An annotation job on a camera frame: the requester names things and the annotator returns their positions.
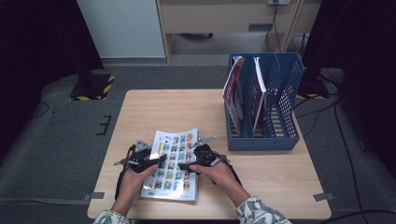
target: gray carpet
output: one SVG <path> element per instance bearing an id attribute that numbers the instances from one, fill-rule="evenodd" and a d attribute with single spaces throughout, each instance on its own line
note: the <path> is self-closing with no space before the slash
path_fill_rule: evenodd
<path id="1" fill-rule="evenodd" d="M 77 82 L 71 76 L 48 85 L 42 102 L 0 167 L 0 199 L 37 198 L 79 201 L 93 191 L 117 121 L 125 93 L 137 89 L 220 89 L 226 66 L 108 67 L 116 76 L 105 100 L 73 102 L 69 94 Z M 309 100 L 296 116 L 318 110 L 337 99 Z M 396 210 L 396 180 L 374 152 L 362 151 L 346 112 L 337 109 L 358 180 L 363 209 Z M 105 135 L 101 123 L 111 116 Z M 316 114 L 298 118 L 303 133 Z M 333 109 L 323 111 L 305 142 L 329 201 L 333 217 L 359 211 L 351 167 Z M 91 223 L 88 205 L 0 203 L 0 223 Z M 395 215 L 367 214 L 369 223 L 394 223 Z M 293 220 L 293 223 L 318 223 Z M 364 223 L 362 215 L 334 223 Z"/>

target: blue file organizer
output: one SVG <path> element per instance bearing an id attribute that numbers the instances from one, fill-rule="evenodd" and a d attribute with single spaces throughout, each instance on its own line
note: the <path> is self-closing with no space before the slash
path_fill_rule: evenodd
<path id="1" fill-rule="evenodd" d="M 230 54 L 229 71 L 233 56 L 245 58 L 241 69 L 244 92 L 243 133 L 237 134 L 226 105 L 225 118 L 228 149 L 230 151 L 292 150 L 300 136 L 292 117 L 292 108 L 304 71 L 297 53 L 235 53 Z M 262 117 L 252 130 L 250 105 L 253 93 L 252 76 L 256 76 L 254 57 L 260 57 L 262 79 L 267 94 Z"/>

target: wooden table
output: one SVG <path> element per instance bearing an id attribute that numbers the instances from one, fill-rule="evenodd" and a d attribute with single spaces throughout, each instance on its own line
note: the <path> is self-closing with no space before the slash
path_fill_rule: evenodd
<path id="1" fill-rule="evenodd" d="M 105 196 L 92 199 L 88 216 L 95 218 L 102 209 L 109 209 L 114 203 L 121 170 L 120 166 L 114 166 L 114 162 L 124 158 L 137 139 L 152 143 L 156 130 L 179 133 L 192 128 L 199 129 L 201 138 L 218 137 L 210 143 L 211 148 L 227 155 L 245 189 L 262 198 L 268 206 L 288 218 L 324 219 L 331 216 L 328 202 L 316 202 L 313 197 L 323 189 L 303 138 L 292 151 L 228 151 L 221 90 L 128 91 L 95 188 L 95 192 L 104 192 Z M 204 175 L 199 177 L 197 202 L 138 199 L 128 217 L 237 219 L 232 202 Z"/>

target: magazine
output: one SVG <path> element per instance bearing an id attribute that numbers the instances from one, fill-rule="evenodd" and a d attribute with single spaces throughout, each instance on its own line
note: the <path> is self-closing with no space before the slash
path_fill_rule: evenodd
<path id="1" fill-rule="evenodd" d="M 165 133 L 157 131 L 152 144 L 151 159 L 166 155 L 166 161 L 149 176 L 140 196 L 143 198 L 178 201 L 196 201 L 198 176 L 196 173 L 181 171 L 179 163 L 196 160 L 192 144 L 198 141 L 198 129 L 183 133 Z"/>
<path id="2" fill-rule="evenodd" d="M 230 113 L 233 125 L 237 132 L 241 134 L 244 119 L 244 94 L 242 91 L 242 82 L 240 79 L 240 75 L 245 59 L 242 56 L 234 56 L 233 60 L 234 64 L 228 75 L 222 92 L 222 96 L 224 98 L 224 102 L 226 104 L 228 112 Z"/>
<path id="3" fill-rule="evenodd" d="M 262 80 L 262 70 L 260 69 L 259 59 L 260 57 L 254 58 L 257 75 L 253 76 L 253 98 L 250 107 L 250 117 L 253 132 L 256 130 L 256 125 L 259 117 L 261 117 L 261 111 L 262 113 L 264 112 L 264 108 L 262 108 L 262 105 L 265 105 L 264 101 L 266 93 L 264 81 Z"/>

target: sleeve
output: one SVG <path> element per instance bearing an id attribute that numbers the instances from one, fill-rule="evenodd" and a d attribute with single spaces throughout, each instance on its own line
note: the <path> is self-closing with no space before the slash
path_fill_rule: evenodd
<path id="1" fill-rule="evenodd" d="M 93 224 L 130 224 L 128 218 L 111 210 L 103 210 Z"/>
<path id="2" fill-rule="evenodd" d="M 267 207 L 260 198 L 248 198 L 236 208 L 236 214 L 241 224 L 291 224 L 282 214 L 271 207 Z"/>

